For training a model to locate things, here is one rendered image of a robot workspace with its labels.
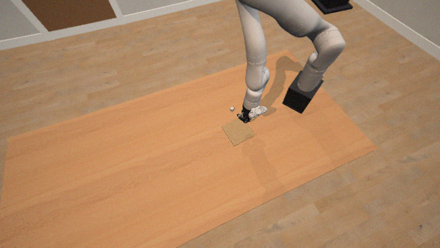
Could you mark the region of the tan square mat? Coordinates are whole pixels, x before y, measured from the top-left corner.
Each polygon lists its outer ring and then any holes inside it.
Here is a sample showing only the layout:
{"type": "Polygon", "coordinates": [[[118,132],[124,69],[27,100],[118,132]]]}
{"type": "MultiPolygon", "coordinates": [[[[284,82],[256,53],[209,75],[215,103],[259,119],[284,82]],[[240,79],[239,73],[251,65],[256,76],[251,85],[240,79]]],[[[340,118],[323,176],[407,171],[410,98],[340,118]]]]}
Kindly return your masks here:
{"type": "Polygon", "coordinates": [[[239,118],[221,127],[234,146],[255,135],[248,124],[244,123],[239,118]]]}

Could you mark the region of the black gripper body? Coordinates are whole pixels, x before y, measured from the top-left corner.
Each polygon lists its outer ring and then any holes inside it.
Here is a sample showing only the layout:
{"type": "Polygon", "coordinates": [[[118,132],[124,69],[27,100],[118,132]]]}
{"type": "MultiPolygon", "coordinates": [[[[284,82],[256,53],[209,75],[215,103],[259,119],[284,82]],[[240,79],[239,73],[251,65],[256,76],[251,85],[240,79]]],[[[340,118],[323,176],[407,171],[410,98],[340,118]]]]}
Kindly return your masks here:
{"type": "Polygon", "coordinates": [[[247,116],[247,114],[249,114],[250,110],[247,110],[244,105],[242,105],[242,112],[244,116],[247,116]]]}

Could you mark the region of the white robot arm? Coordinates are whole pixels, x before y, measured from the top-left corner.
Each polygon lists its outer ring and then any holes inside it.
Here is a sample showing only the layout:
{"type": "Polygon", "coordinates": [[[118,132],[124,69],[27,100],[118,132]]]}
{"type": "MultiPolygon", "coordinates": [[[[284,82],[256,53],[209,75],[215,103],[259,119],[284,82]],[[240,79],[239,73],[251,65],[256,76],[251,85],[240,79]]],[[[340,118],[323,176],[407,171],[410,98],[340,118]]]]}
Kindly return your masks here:
{"type": "Polygon", "coordinates": [[[312,91],[317,87],[327,68],[345,48],[345,41],[337,27],[323,20],[304,0],[235,1],[242,24],[247,59],[245,81],[248,88],[243,105],[250,110],[250,119],[267,111],[265,106],[259,104],[270,77],[265,66],[267,46],[258,10],[273,17],[292,36],[308,37],[314,44],[316,51],[309,56],[297,81],[297,86],[302,91],[312,91]]]}

